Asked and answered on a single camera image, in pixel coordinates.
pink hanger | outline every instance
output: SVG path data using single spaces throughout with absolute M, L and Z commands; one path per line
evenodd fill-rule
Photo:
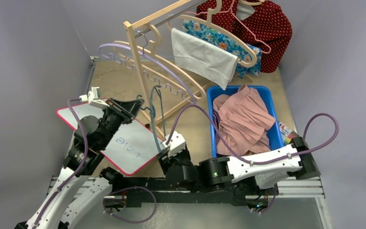
M 261 40 L 258 40 L 257 38 L 256 38 L 256 35 L 252 32 L 252 31 L 250 31 L 250 29 L 249 28 L 247 28 L 242 22 L 241 22 L 241 20 L 239 20 L 237 17 L 236 17 L 236 15 L 232 12 L 232 8 L 234 7 L 234 3 L 235 3 L 235 0 L 232 0 L 232 3 L 231 3 L 231 7 L 227 10 L 227 11 L 220 11 L 220 12 L 218 12 L 218 13 L 228 13 L 228 12 L 230 12 L 231 14 L 232 14 L 232 16 L 236 19 L 236 20 L 238 20 L 238 22 L 241 24 L 241 25 L 243 25 L 252 35 L 253 35 L 253 37 L 254 37 L 254 40 L 255 41 L 257 41 L 257 42 L 260 42 L 260 43 L 262 43 L 262 44 L 264 44 L 265 46 L 267 46 L 268 48 L 269 48 L 269 51 L 268 52 L 265 52 L 265 51 L 263 51 L 262 50 L 262 53 L 265 53 L 265 54 L 269 54 L 270 52 L 271 52 L 271 47 L 268 45 L 268 44 L 266 44 L 264 41 L 261 41 Z M 195 12 L 186 12 L 186 13 L 192 13 L 192 14 L 195 14 L 195 15 L 200 15 L 200 14 L 207 14 L 208 12 L 201 12 L 201 13 L 195 13 Z

black motor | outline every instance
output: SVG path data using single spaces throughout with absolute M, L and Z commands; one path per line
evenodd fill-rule
M 122 124 L 129 124 L 135 119 L 144 100 L 137 99 L 122 102 L 110 98 L 106 103 L 109 106 L 103 108 L 102 118 L 98 119 L 90 115 L 81 119 L 81 124 L 86 132 L 89 151 L 83 169 L 76 175 L 77 177 L 80 175 L 89 176 L 94 172 L 104 157 L 100 151 L 106 149 Z M 75 139 L 64 161 L 64 167 L 69 167 L 75 171 L 84 158 L 83 152 L 85 149 L 83 134 L 79 125 L 74 136 Z

metal hanging rod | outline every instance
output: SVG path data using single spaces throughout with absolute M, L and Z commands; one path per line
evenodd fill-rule
M 187 11 L 189 11 L 189 10 L 193 9 L 194 7 L 197 7 L 198 5 L 200 5 L 200 4 L 202 4 L 202 3 L 206 2 L 206 1 L 208 1 L 208 0 L 202 0 L 202 1 L 200 1 L 200 2 L 198 2 L 198 3 L 196 3 L 196 4 L 194 4 L 193 6 L 190 6 L 189 8 L 186 8 L 186 9 L 184 9 L 184 10 L 180 11 L 179 13 L 174 14 L 174 15 L 172 15 L 172 16 L 170 16 L 170 17 L 166 18 L 165 20 L 161 21 L 160 23 L 157 23 L 157 24 L 155 25 L 155 27 L 159 27 L 159 26 L 161 26 L 161 25 L 163 25 L 163 24 L 167 23 L 168 21 L 170 21 L 170 20 L 172 20 L 172 19 L 177 18 L 179 15 L 186 13 Z M 136 33 L 136 34 L 134 35 L 134 37 L 135 37 L 135 38 L 139 38 L 139 37 L 141 37 L 142 35 L 146 34 L 146 33 L 147 33 L 147 32 L 149 32 L 149 31 L 151 31 L 151 30 L 150 30 L 150 29 L 145 29 L 145 30 L 143 30 L 143 31 L 141 31 L 141 32 Z

white towel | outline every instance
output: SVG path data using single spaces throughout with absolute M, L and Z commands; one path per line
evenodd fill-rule
M 251 5 L 246 5 L 241 1 L 238 2 L 238 9 L 236 10 L 236 16 L 239 20 L 245 20 L 254 14 L 256 10 Z
M 199 38 L 172 29 L 175 64 L 226 89 L 235 73 L 238 57 Z

clothes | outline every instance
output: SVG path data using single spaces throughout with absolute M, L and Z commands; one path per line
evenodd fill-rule
M 232 96 L 222 94 L 214 99 L 213 109 L 220 117 L 222 138 L 239 156 L 270 151 L 267 131 L 275 118 L 269 115 L 256 89 L 243 85 Z M 232 155 L 222 141 L 217 142 L 217 153 Z
M 234 54 L 235 56 L 239 57 L 239 59 L 244 60 L 246 62 L 250 62 L 252 57 L 248 54 L 248 52 L 232 40 L 230 37 L 226 36 L 223 33 L 220 33 L 206 25 L 194 22 L 194 21 L 183 21 L 182 26 L 183 32 L 186 32 L 192 36 L 202 39 L 203 41 L 209 42 L 213 45 L 216 45 L 227 52 Z M 262 67 L 262 50 L 248 45 L 256 54 L 257 62 L 253 67 L 246 68 L 242 65 L 238 64 L 236 66 L 236 70 L 234 73 L 235 77 L 244 78 L 245 74 L 250 73 L 253 75 L 258 75 L 260 73 Z
M 222 11 L 227 11 L 231 6 L 231 0 L 223 0 Z M 209 0 L 197 7 L 197 13 L 207 12 L 208 8 L 215 8 L 216 1 Z M 238 0 L 234 0 L 233 14 L 237 14 Z M 256 10 L 250 17 L 241 22 L 250 29 L 258 40 L 267 43 L 271 48 L 269 54 L 263 53 L 261 60 L 261 72 L 274 72 L 292 37 L 291 23 L 283 14 L 281 7 L 271 1 L 266 0 L 261 5 L 253 6 Z M 201 14 L 198 18 L 206 20 L 207 14 Z M 254 36 L 241 25 L 230 13 L 218 13 L 213 15 L 212 22 L 241 39 L 243 42 L 256 46 L 263 51 L 269 51 L 264 44 L 257 42 Z
M 178 29 L 172 29 L 175 64 L 207 78 L 222 89 L 232 80 L 238 57 Z
M 236 17 L 239 20 L 245 20 L 250 17 L 250 15 L 254 14 L 256 10 L 251 5 L 243 4 L 242 2 L 238 3 L 238 9 L 236 11 Z
M 232 12 L 234 14 L 236 14 L 236 10 L 238 8 L 238 1 L 239 0 L 233 0 L 234 1 L 234 5 L 232 8 Z M 220 11 L 227 11 L 232 4 L 232 0 L 223 0 L 222 1 L 222 7 Z M 217 7 L 217 1 L 215 0 L 209 0 L 206 1 L 203 4 L 200 4 L 199 6 L 197 6 L 197 13 L 200 12 L 208 12 L 209 8 L 214 9 L 215 7 Z M 203 13 L 200 15 L 196 16 L 197 18 L 201 18 L 203 20 L 207 20 L 207 14 Z M 230 13 L 218 13 L 218 14 L 214 14 L 213 17 L 211 18 L 211 22 L 213 24 L 216 24 L 226 30 L 228 30 L 229 32 L 232 32 L 234 30 L 234 24 L 235 24 L 235 17 Z
M 263 53 L 263 73 L 274 72 L 285 50 L 291 40 L 293 31 L 291 23 L 283 14 L 281 7 L 271 1 L 265 1 L 261 5 L 254 6 L 256 12 L 241 22 L 250 29 L 259 40 L 267 43 L 271 48 L 269 54 Z M 238 21 L 235 22 L 234 31 L 239 39 L 245 43 L 261 48 L 263 51 L 269 49 L 260 42 L 255 41 L 254 36 Z

